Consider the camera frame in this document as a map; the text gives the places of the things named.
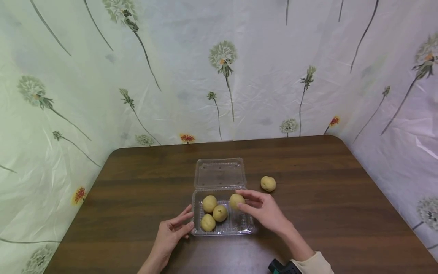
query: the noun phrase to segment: clear plastic clamshell container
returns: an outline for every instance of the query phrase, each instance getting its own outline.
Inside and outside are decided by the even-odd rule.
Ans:
[[[243,159],[198,160],[194,177],[195,191],[192,197],[194,212],[192,234],[194,236],[220,236],[252,233],[254,231],[252,216],[230,207],[230,196],[235,193],[236,189],[245,189],[246,184]],[[228,217],[223,222],[216,222],[216,227],[212,232],[205,232],[201,228],[201,219],[205,215],[202,201],[208,195],[215,196],[218,204],[224,205],[228,210]]]

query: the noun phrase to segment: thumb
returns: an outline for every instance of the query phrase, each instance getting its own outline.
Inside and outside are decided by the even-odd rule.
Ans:
[[[250,206],[250,205],[248,205],[248,204],[245,204],[245,203],[238,203],[238,204],[237,204],[237,207],[238,207],[241,211],[243,211],[243,212],[245,212],[245,213],[248,213],[249,215],[251,215],[251,216],[257,218],[256,216],[257,216],[257,213],[258,213],[258,208],[252,207],[252,206]]]
[[[182,237],[184,237],[184,235],[189,234],[190,231],[193,229],[193,227],[194,227],[194,222],[190,222],[188,224],[183,225],[180,230],[175,232],[175,234],[178,236],[178,239],[181,239]]]

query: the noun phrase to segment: wood grain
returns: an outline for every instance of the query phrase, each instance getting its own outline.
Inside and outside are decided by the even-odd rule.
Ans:
[[[284,214],[336,274],[438,273],[438,264],[342,141],[312,136],[114,151],[45,274],[136,273],[158,224],[191,203],[198,159],[241,157],[247,188],[264,175]],[[164,273],[267,274],[290,254],[256,223],[252,235],[191,237]]]

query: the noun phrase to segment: black device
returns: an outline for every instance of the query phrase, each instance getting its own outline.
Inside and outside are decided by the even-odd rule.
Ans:
[[[277,259],[273,259],[269,264],[268,269],[273,274],[302,274],[297,266],[291,261],[286,265],[282,265]]]

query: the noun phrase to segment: white backdrop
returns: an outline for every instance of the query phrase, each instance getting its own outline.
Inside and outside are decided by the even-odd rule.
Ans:
[[[287,3],[0,2],[0,269],[43,272],[114,149],[321,134],[438,258],[438,2]]]

